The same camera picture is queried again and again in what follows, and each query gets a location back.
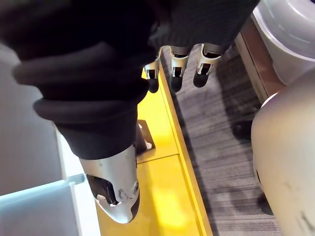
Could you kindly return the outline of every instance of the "white robot body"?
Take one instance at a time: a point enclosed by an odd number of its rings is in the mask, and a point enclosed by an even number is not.
[[[279,92],[252,124],[255,174],[286,236],[315,236],[314,77]]]

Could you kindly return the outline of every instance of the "black knit sleeve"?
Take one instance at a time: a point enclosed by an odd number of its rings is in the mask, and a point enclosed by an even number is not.
[[[37,87],[39,116],[52,120],[83,159],[117,154],[135,140],[142,67],[154,19],[142,1],[6,1],[0,41],[21,60],[16,81]]]

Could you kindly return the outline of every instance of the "yellow shelf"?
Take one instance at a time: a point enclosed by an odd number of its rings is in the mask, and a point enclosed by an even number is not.
[[[156,145],[138,156],[139,212],[121,225],[97,205],[102,236],[212,236],[162,67],[159,90],[139,104],[138,119]]]

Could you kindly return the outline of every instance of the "robotic hand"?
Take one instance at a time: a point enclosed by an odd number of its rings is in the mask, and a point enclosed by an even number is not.
[[[206,84],[259,0],[86,0],[4,2],[0,39],[21,60],[13,73],[36,86],[34,104],[52,120],[82,163],[94,197],[119,223],[137,214],[137,104],[158,89],[156,59],[172,52],[176,92],[194,44],[203,43],[193,83]]]

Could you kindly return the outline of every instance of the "gray carpet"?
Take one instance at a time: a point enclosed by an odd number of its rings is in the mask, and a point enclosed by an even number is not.
[[[208,83],[192,83],[199,48],[194,47],[181,91],[173,101],[214,236],[281,236],[273,216],[257,204],[262,194],[254,178],[252,147],[234,137],[231,125],[253,118],[259,107],[241,57],[233,45]],[[169,48],[161,61],[170,78]]]

